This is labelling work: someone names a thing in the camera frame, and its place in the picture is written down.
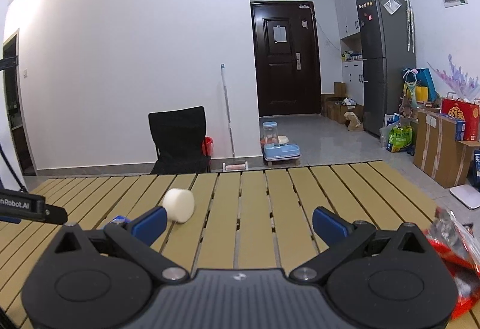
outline door handle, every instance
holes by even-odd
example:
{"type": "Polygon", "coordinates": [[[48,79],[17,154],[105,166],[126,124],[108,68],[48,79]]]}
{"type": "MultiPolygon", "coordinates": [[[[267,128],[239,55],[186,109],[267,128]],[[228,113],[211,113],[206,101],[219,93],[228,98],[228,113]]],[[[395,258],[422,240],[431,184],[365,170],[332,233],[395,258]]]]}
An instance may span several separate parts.
{"type": "Polygon", "coordinates": [[[300,53],[299,52],[296,53],[296,57],[293,58],[292,60],[295,60],[297,62],[297,70],[302,70],[302,63],[301,63],[301,60],[300,60],[300,53]]]}

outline red gift box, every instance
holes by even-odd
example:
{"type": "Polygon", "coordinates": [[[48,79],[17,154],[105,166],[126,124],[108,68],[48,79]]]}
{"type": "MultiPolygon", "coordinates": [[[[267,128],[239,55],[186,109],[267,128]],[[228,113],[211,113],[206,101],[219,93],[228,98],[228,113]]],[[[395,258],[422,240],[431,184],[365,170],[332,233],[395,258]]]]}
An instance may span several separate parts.
{"type": "Polygon", "coordinates": [[[442,114],[448,114],[454,118],[465,121],[465,141],[476,141],[479,129],[480,106],[462,100],[443,99],[442,114]]]}

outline black chair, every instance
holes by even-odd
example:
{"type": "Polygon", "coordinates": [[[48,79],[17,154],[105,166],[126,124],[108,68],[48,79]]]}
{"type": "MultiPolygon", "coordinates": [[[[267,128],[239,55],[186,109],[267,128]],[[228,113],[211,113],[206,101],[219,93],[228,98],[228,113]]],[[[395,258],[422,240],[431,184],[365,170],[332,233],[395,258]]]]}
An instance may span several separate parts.
{"type": "Polygon", "coordinates": [[[206,119],[203,106],[148,115],[158,161],[150,174],[202,173],[210,171],[206,146],[206,119]]]}

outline gold emblem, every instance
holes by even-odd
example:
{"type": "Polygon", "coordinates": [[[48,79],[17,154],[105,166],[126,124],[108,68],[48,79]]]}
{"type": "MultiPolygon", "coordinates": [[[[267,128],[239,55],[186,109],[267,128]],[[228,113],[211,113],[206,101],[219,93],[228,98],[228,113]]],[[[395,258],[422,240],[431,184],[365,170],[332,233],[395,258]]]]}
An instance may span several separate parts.
{"type": "Polygon", "coordinates": [[[462,119],[463,121],[465,121],[465,116],[463,115],[462,110],[460,110],[456,106],[450,109],[450,111],[448,112],[448,115],[452,116],[453,118],[462,119]]]}

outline chair seat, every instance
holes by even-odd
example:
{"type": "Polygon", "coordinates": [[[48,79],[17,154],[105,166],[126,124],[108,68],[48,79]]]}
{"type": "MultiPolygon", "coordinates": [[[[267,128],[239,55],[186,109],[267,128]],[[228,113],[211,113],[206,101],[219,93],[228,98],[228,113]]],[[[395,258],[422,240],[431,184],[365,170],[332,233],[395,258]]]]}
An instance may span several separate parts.
{"type": "Polygon", "coordinates": [[[210,156],[176,157],[174,160],[162,158],[155,163],[150,174],[173,175],[181,173],[204,173],[209,172],[209,167],[210,156]]]}

